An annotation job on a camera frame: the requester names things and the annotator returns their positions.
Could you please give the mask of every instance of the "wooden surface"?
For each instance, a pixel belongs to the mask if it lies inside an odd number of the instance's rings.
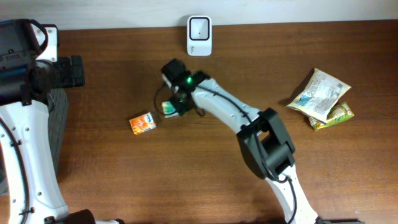
[[[191,111],[133,135],[129,118],[154,112],[171,58],[202,69],[245,103],[279,112],[307,198],[325,219],[398,221],[398,21],[214,27],[213,54],[189,57],[185,28],[60,33],[60,55],[82,55],[86,86],[70,111],[58,182],[71,212],[127,223],[238,223],[283,217],[269,185],[246,167],[235,135]],[[287,109],[319,68],[352,86],[355,117],[315,132]],[[169,96],[167,91],[162,99]],[[9,199],[0,197],[1,223]]]

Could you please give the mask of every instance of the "green snack package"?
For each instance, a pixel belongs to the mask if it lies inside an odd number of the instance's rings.
[[[327,128],[335,124],[347,121],[354,116],[353,111],[348,107],[347,103],[344,102],[338,106],[333,107],[328,113],[326,124],[319,122],[313,118],[310,118],[311,126],[318,131],[321,128]]]

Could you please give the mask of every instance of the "black bracket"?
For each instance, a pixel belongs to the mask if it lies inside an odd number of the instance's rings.
[[[269,132],[259,139],[259,132]],[[236,135],[243,159],[259,178],[278,175],[288,166],[293,166],[295,147],[278,114],[271,108],[259,112],[259,117],[249,126],[242,126]]]

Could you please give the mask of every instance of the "wooden table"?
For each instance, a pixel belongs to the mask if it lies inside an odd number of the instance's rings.
[[[398,221],[398,21],[217,26],[213,53],[190,57],[184,27],[60,32],[60,55],[82,55],[86,86],[70,111],[58,183],[71,212],[127,223],[238,223],[283,219],[266,181],[246,167],[236,137],[194,111],[133,135],[128,120],[154,112],[159,70],[171,58],[202,69],[240,100],[279,112],[300,183],[325,219]],[[352,86],[355,117],[315,132],[288,109],[319,68]],[[160,99],[169,97],[162,92]],[[6,223],[8,197],[0,197]]]

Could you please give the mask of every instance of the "orange package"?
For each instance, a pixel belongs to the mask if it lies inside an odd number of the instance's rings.
[[[130,120],[130,125],[134,134],[141,134],[156,128],[155,121],[151,113],[138,116]]]

